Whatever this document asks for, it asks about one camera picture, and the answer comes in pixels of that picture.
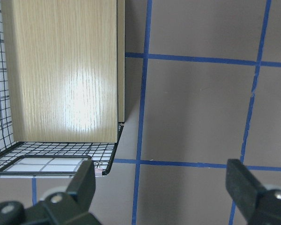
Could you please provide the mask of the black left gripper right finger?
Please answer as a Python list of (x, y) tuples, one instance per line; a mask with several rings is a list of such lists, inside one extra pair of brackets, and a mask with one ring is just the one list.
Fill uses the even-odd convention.
[(251, 219), (267, 189), (238, 159), (228, 159), (225, 187), (245, 219)]

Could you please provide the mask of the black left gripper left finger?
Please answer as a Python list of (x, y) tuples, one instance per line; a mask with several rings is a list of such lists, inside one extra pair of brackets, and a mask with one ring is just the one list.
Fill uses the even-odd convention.
[(92, 160), (84, 160), (66, 189), (83, 211), (88, 211), (96, 191), (95, 168)]

